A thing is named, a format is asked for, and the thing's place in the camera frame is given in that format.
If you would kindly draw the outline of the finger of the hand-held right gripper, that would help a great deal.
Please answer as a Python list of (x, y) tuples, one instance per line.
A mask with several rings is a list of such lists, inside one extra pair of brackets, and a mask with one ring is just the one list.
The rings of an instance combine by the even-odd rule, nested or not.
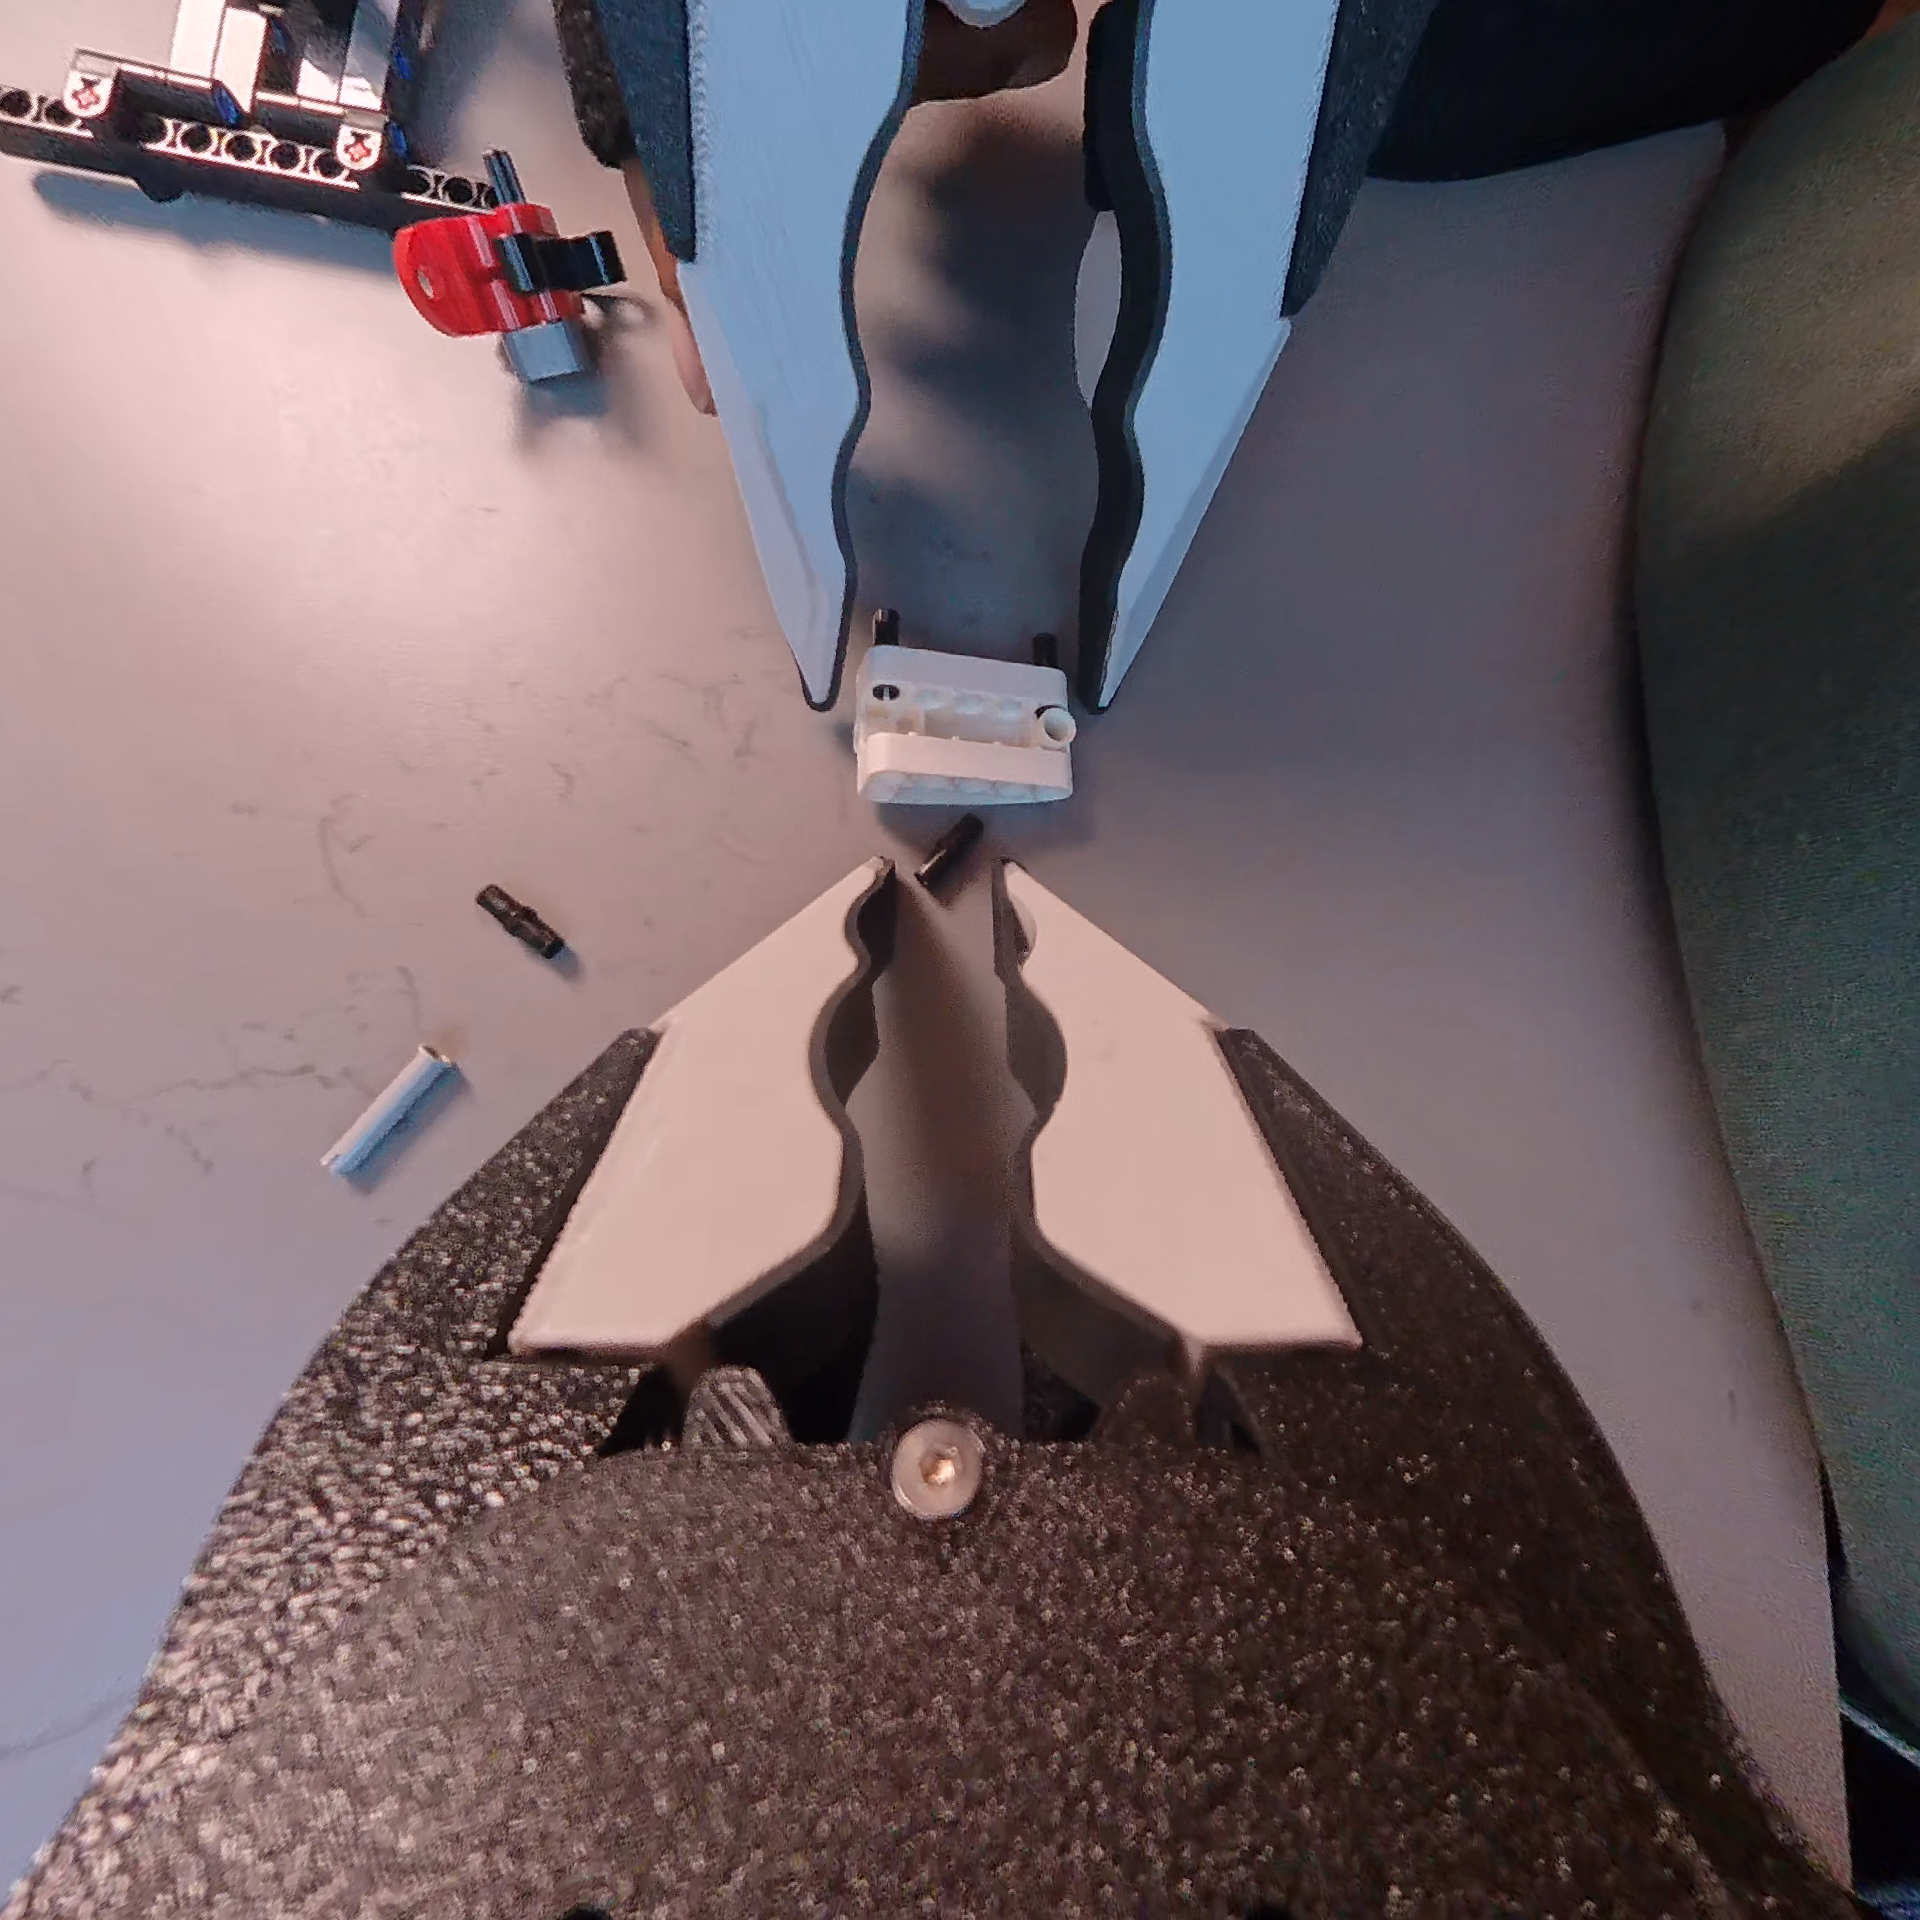
[(847, 523), (867, 419), (860, 229), (910, 105), (919, 2), (688, 2), (695, 254), (682, 296), (808, 710), (854, 604)]
[(1283, 351), (1340, 2), (1102, 2), (1084, 154), (1115, 229), (1078, 691), (1107, 710)]

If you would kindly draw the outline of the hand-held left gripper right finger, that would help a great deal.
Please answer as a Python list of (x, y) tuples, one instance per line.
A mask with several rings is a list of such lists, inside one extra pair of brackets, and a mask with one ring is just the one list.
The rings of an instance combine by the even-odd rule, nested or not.
[(1223, 1026), (1014, 863), (995, 871), (995, 960), (1034, 1110), (1020, 1317), (1038, 1356), (1358, 1350)]

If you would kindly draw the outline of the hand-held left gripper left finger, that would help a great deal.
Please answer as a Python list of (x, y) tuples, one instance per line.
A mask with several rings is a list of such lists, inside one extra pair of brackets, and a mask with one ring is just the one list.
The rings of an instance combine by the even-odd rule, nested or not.
[(867, 858), (648, 1026), (654, 1050), (509, 1328), (513, 1356), (830, 1357), (877, 1302), (847, 1102), (877, 1050), (895, 865)]

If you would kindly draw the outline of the red toy brick piece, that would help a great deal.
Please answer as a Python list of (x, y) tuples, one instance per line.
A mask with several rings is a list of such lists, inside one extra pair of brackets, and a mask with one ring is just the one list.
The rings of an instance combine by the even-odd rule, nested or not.
[(575, 291), (519, 295), (500, 266), (503, 234), (559, 234), (531, 203), (439, 215), (394, 233), (394, 274), (424, 323), (452, 339), (585, 318)]

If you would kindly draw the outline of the black white toy brick model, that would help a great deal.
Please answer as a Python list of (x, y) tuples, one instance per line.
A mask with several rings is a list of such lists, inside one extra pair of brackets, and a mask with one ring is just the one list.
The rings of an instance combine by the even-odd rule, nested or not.
[(176, 2), (160, 63), (77, 50), (56, 90), (3, 84), (3, 149), (153, 203), (258, 203), (397, 233), (486, 212), (493, 180), (418, 154), (435, 2)]

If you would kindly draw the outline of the white curved toy panel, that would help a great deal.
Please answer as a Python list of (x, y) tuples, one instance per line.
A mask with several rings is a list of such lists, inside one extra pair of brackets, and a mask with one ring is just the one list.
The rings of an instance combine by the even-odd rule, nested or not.
[(1074, 794), (1066, 680), (1054, 667), (876, 643), (854, 690), (867, 802), (1054, 802)]

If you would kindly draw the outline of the person's right hand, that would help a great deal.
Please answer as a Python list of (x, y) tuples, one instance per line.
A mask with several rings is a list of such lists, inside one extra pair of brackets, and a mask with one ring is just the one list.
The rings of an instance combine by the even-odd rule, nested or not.
[(693, 320), (684, 312), (682, 282), (680, 282), (680, 258), (668, 250), (668, 243), (660, 224), (660, 212), (648, 196), (648, 183), (642, 173), (631, 180), (631, 203), (645, 243), (645, 254), (654, 262), (660, 296), (667, 302), (667, 327), (671, 361), (682, 381), (684, 400), (703, 419), (714, 419), (714, 400), (708, 385), (708, 370), (703, 361), (703, 351), (693, 333)]

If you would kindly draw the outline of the pale toy tube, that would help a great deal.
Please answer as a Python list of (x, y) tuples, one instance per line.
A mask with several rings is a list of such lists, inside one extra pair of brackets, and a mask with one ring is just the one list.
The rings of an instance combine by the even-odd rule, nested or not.
[(430, 1049), (418, 1044), (406, 1069), (369, 1102), (369, 1107), (332, 1139), (319, 1167), (332, 1177), (352, 1177), (369, 1167), (397, 1126), (435, 1093), (458, 1063)]

